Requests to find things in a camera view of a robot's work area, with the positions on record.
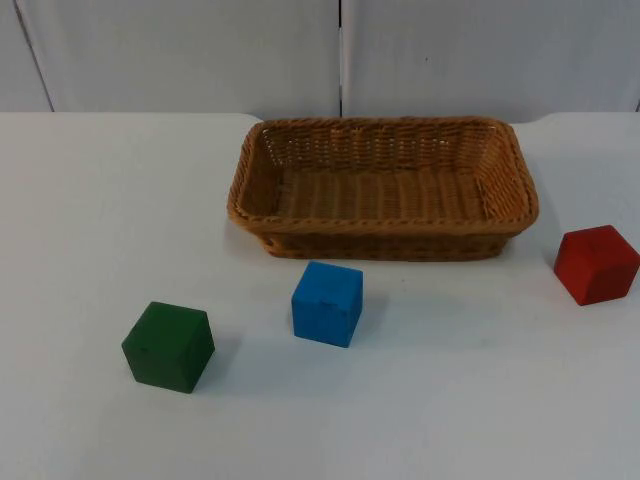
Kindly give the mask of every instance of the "green block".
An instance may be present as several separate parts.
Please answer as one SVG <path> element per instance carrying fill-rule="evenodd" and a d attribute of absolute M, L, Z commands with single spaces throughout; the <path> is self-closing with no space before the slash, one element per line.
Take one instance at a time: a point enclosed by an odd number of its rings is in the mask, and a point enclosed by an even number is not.
<path fill-rule="evenodd" d="M 136 381 L 191 393 L 215 350 L 207 312 L 151 302 L 122 350 Z"/>

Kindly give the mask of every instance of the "blue cube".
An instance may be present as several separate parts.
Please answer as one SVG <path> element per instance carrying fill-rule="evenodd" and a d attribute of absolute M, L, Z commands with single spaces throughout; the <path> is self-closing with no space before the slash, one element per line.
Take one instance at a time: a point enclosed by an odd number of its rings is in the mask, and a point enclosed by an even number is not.
<path fill-rule="evenodd" d="M 360 270 L 309 262 L 293 292 L 296 337 L 348 347 L 362 312 Z"/>

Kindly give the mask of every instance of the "cube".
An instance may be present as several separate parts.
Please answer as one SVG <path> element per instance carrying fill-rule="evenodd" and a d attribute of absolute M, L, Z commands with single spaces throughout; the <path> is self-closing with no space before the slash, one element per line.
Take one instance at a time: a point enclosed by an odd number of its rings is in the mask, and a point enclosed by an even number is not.
<path fill-rule="evenodd" d="M 579 305 L 627 295 L 640 255 L 611 225 L 565 234 L 554 272 Z"/>
<path fill-rule="evenodd" d="M 122 350 L 136 381 L 191 393 L 215 347 L 206 312 L 151 302 Z"/>
<path fill-rule="evenodd" d="M 347 348 L 362 312 L 359 270 L 310 262 L 291 299 L 296 337 Z"/>

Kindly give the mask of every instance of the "woven basket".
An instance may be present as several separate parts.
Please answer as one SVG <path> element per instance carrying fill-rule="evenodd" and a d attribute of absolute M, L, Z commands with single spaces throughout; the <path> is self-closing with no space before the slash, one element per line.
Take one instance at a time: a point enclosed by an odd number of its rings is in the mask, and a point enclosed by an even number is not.
<path fill-rule="evenodd" d="M 538 198 L 496 120 L 299 119 L 253 127 L 227 207 L 279 257 L 472 260 L 530 226 Z"/>

